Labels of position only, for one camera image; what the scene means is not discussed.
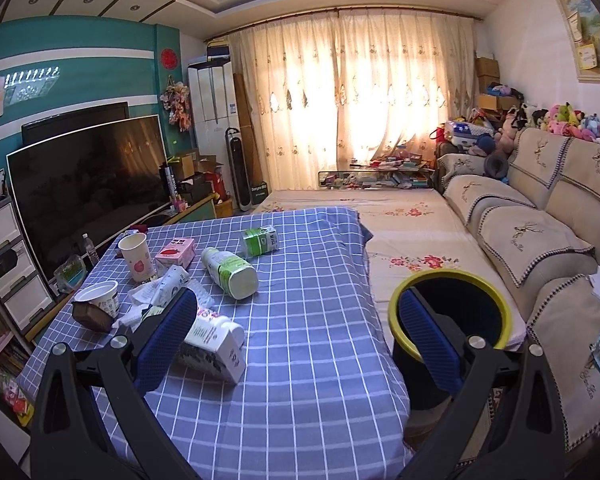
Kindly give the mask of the white yogurt cup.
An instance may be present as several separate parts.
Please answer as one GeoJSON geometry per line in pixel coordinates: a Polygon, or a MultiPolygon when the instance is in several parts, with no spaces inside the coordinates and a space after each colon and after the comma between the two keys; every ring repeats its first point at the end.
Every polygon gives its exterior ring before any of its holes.
{"type": "Polygon", "coordinates": [[[91,304],[116,318],[120,310],[118,288],[117,281],[98,282],[79,290],[74,300],[79,304],[91,304]]]}

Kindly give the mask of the white milk carton box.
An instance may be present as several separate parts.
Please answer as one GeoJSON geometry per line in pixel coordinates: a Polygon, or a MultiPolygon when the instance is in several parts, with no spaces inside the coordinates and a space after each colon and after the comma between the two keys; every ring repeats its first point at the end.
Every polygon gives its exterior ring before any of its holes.
{"type": "Polygon", "coordinates": [[[231,385],[237,385],[246,370],[242,350],[237,348],[230,335],[214,349],[191,347],[184,339],[178,352],[178,362],[231,385]]]}

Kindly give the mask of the white wrapper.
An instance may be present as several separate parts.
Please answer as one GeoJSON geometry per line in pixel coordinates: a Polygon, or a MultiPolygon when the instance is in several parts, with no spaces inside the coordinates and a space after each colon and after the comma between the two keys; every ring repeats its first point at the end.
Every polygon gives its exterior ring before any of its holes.
{"type": "Polygon", "coordinates": [[[129,327],[136,330],[147,315],[159,314],[181,290],[187,288],[196,296],[198,307],[215,311],[215,303],[211,295],[196,278],[193,278],[181,266],[170,266],[161,278],[137,286],[128,293],[131,307],[125,315],[121,315],[112,324],[117,330],[129,327]]]}

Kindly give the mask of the white paper cup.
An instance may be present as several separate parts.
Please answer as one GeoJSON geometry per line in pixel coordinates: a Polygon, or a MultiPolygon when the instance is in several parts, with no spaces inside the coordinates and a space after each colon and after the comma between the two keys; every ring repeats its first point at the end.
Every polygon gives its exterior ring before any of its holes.
{"type": "Polygon", "coordinates": [[[145,233],[137,232],[122,237],[118,243],[118,248],[122,253],[122,257],[129,268],[134,282],[146,282],[156,274],[145,233]]]}

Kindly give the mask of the pink strawberry milk carton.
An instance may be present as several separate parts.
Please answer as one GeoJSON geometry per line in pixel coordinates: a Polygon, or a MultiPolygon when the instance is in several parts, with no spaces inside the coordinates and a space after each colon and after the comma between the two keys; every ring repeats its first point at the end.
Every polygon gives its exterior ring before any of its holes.
{"type": "Polygon", "coordinates": [[[166,244],[156,255],[156,261],[167,268],[181,266],[187,269],[193,261],[196,243],[193,238],[178,237],[166,244]]]}

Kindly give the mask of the green white plastic bottle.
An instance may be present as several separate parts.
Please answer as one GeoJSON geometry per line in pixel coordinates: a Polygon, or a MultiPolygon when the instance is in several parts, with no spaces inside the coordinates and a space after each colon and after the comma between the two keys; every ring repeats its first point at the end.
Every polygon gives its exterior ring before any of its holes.
{"type": "Polygon", "coordinates": [[[258,291],[257,271],[242,257],[207,247],[202,251],[201,261],[212,281],[235,300],[246,299],[258,291]]]}

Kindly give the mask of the white red-label bottle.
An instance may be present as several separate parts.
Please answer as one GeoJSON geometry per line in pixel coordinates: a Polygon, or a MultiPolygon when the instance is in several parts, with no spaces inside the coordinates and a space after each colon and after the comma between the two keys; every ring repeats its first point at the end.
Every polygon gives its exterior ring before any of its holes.
{"type": "Polygon", "coordinates": [[[218,312],[199,308],[195,322],[185,337],[185,343],[191,347],[214,349],[230,335],[238,349],[245,343],[244,328],[218,312]]]}

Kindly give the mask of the yellow-rimmed black trash bin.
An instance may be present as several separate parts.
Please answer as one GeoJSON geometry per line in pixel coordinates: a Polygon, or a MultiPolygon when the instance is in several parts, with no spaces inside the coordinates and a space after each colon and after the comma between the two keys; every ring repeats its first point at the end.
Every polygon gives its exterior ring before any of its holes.
{"type": "Polygon", "coordinates": [[[500,292],[483,278],[465,271],[422,271],[411,275],[396,288],[388,307],[393,336],[392,357],[403,376],[411,408],[425,411],[440,405],[449,395],[434,384],[434,378],[400,319],[400,297],[410,287],[420,292],[434,312],[452,318],[465,335],[480,336],[497,349],[508,346],[513,319],[500,292]]]}

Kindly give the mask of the brown chocolate box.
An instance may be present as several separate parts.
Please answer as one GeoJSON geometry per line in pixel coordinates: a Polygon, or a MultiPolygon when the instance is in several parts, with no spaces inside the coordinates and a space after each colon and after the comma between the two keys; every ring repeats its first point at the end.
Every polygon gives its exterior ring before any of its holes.
{"type": "Polygon", "coordinates": [[[73,301],[72,317],[88,330],[97,333],[108,333],[114,324],[114,318],[94,304],[73,301]]]}

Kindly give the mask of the clear water bottle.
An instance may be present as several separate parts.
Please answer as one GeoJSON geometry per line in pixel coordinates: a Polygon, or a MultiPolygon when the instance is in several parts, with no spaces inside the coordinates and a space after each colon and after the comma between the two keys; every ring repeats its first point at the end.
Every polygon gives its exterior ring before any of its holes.
{"type": "Polygon", "coordinates": [[[90,263],[92,266],[96,266],[96,264],[99,262],[99,255],[97,253],[95,244],[91,240],[91,237],[88,236],[87,233],[84,233],[82,235],[82,238],[83,238],[83,243],[84,243],[84,248],[85,248],[85,253],[87,255],[87,258],[88,258],[88,260],[90,260],[90,263]]]}

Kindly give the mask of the blue checkered tablecloth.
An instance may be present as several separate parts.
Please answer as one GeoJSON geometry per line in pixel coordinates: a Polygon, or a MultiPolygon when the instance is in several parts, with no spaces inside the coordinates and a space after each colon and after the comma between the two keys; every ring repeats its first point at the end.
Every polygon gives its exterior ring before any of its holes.
{"type": "Polygon", "coordinates": [[[147,403],[205,479],[393,479],[410,400],[376,312],[358,214],[344,207],[157,226],[152,252],[179,237],[239,252],[242,233],[272,226],[276,252],[255,258],[258,291],[235,300],[200,260],[189,274],[215,310],[242,326],[237,385],[173,364],[147,403]]]}

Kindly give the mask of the floral white mattress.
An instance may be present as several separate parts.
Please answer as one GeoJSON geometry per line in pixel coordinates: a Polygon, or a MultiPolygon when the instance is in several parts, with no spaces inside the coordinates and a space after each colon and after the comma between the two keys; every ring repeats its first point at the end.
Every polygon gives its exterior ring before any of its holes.
{"type": "Polygon", "coordinates": [[[522,343],[524,321],[512,295],[462,220],[434,190],[275,191],[256,211],[330,206],[357,211],[362,225],[373,234],[366,244],[370,290],[388,344],[393,343],[388,321],[391,294],[410,275],[434,269],[461,270],[489,282],[512,311],[507,347],[516,349],[522,343]]]}

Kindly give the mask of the beige fabric sofa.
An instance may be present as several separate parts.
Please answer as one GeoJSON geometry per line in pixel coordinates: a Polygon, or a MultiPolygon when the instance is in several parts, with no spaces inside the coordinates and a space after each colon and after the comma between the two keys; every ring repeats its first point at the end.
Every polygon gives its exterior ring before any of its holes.
{"type": "Polygon", "coordinates": [[[565,417],[569,463],[600,437],[600,144],[527,128],[506,181],[449,174],[443,196],[491,260],[544,348],[565,417]]]}

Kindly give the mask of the large black television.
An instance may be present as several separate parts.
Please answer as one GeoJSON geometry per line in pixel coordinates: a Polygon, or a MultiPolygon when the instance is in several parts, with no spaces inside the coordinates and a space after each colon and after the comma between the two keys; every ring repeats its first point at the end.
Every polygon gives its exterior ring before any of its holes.
{"type": "Polygon", "coordinates": [[[72,256],[166,206],[166,162],[156,115],[106,122],[31,144],[6,157],[23,234],[46,280],[72,256]]]}

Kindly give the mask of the red fire extinguisher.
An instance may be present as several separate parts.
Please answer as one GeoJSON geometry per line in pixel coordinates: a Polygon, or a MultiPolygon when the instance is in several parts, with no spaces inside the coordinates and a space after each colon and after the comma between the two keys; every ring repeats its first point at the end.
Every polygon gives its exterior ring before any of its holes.
{"type": "Polygon", "coordinates": [[[219,200],[227,200],[228,194],[222,174],[219,170],[206,171],[204,173],[206,180],[211,184],[212,191],[219,195],[219,200]]]}

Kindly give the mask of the cluttered glass low table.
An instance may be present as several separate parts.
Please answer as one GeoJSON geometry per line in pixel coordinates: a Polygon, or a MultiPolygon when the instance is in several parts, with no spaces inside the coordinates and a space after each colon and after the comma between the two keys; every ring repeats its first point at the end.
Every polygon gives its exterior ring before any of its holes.
{"type": "Polygon", "coordinates": [[[368,165],[351,164],[346,170],[322,170],[318,185],[329,190],[380,190],[429,188],[432,170],[420,158],[373,160],[368,165]]]}

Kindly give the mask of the pile of plush toys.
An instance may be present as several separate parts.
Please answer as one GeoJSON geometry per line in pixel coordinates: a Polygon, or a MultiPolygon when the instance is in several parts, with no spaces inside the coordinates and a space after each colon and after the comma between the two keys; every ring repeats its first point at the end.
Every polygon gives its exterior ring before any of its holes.
{"type": "Polygon", "coordinates": [[[480,110],[472,116],[473,120],[482,119],[484,122],[492,118],[501,118],[501,125],[492,132],[481,133],[475,142],[476,149],[483,152],[484,156],[495,150],[506,155],[512,154],[518,134],[527,128],[600,144],[600,116],[587,115],[582,110],[576,110],[570,103],[554,105],[549,110],[521,103],[509,107],[499,115],[489,115],[485,110],[480,110]]]}

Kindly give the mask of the black tower fan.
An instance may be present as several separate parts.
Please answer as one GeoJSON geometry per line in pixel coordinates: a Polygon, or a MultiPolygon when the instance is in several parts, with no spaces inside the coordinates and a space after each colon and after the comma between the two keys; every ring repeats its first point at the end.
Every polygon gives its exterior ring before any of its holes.
{"type": "Polygon", "coordinates": [[[225,141],[236,202],[238,208],[242,212],[246,212],[251,209],[252,201],[242,134],[237,128],[227,128],[225,141]]]}

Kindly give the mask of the artificial flower bouquet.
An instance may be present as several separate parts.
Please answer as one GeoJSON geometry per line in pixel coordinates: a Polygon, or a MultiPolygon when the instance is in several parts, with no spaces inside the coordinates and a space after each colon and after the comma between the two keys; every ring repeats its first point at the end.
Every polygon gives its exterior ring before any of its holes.
{"type": "Polygon", "coordinates": [[[178,128],[179,132],[189,132],[192,126],[189,88],[183,81],[168,77],[168,84],[161,93],[160,102],[168,114],[169,124],[178,128]]]}

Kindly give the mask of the stacked cardboard boxes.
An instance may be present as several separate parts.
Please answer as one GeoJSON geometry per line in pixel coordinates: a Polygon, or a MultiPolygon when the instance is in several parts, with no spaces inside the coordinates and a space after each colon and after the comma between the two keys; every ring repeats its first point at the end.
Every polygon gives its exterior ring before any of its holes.
{"type": "Polygon", "coordinates": [[[478,79],[477,106],[479,108],[499,112],[519,105],[513,90],[501,83],[500,66],[497,60],[479,56],[475,59],[475,69],[478,79]]]}

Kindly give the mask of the cream floral curtains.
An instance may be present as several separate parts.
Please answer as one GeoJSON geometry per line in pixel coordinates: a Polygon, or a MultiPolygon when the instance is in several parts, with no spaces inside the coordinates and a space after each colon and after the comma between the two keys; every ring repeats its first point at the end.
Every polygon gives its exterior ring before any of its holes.
{"type": "Polygon", "coordinates": [[[476,23],[354,9],[250,26],[227,37],[242,75],[264,180],[316,188],[397,148],[434,160],[431,133],[474,105],[476,23]]]}

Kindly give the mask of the framed floral painting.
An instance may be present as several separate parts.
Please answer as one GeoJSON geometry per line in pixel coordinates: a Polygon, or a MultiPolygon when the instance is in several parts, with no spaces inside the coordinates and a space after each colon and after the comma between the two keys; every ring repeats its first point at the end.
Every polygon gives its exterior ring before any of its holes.
{"type": "Polygon", "coordinates": [[[556,0],[568,30],[578,81],[600,84],[600,12],[592,0],[556,0]]]}

